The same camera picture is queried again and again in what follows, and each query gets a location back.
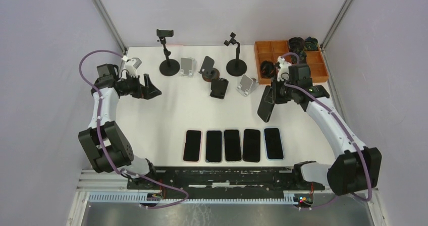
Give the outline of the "black phone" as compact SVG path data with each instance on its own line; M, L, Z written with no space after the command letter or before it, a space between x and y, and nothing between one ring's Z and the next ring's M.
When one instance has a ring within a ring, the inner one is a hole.
M224 130L225 160L238 162L242 160L239 130Z
M257 109L258 117L263 122L268 123L270 121L274 106L275 105L273 103L272 88L271 86L266 86L262 93L260 103Z
M246 162L260 162L260 130L245 129L243 139L243 160Z

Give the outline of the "clear case phone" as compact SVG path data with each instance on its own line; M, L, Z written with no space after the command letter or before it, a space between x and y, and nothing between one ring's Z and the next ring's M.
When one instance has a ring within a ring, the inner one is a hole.
M206 132L205 161L207 163L222 162L222 144L223 144L222 131L209 130Z

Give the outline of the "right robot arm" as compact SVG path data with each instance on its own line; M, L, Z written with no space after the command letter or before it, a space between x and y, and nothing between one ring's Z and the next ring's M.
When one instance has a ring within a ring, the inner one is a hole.
M369 148L351 131L334 108L333 101L323 85L315 85L307 64L277 62L277 74L271 81L266 101L284 104L289 101L301 106L318 125L328 141L335 161L332 165L305 161L294 166L292 185L306 189L311 182L328 186L337 196L357 195L366 190L364 201L370 201L377 186L382 154L378 148Z

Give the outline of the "pink case phone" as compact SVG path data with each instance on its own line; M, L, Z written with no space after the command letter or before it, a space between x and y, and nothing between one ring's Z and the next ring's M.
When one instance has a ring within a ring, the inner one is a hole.
M202 132L188 130L185 134L183 160L185 162L198 162L200 160Z

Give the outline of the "white case phone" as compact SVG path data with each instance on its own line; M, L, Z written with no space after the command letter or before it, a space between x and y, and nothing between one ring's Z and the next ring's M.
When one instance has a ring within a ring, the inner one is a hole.
M269 160L283 160L285 156L280 130L278 128L265 128L263 132L267 158Z

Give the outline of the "tall black phone stand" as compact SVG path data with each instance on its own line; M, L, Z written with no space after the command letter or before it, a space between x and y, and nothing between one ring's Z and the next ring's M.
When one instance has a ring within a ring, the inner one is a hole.
M173 30L156 30L156 35L158 37L158 42L160 42L163 46L163 52L165 55L165 60L161 62L159 66L159 71L162 75L170 77L175 74L177 74L180 70L180 64L175 59L170 59L171 52L167 49L166 44L166 38L167 37L173 37L174 31Z
M241 44L235 39L235 37L236 34L234 32L231 32L230 39L224 41L225 46L237 45L235 58L227 63L226 70L229 75L239 77L246 73L247 65L245 61L240 59Z

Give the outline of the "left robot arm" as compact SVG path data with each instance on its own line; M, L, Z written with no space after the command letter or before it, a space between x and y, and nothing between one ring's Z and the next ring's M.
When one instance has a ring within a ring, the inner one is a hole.
M133 152L129 140L116 122L116 111L122 96L149 100L161 95L148 74L133 76L129 72L120 78L118 66L97 66L98 78L91 84L94 112L86 130L79 132L79 142L97 173L117 173L127 178L138 179L146 189L158 185L155 166L147 158Z

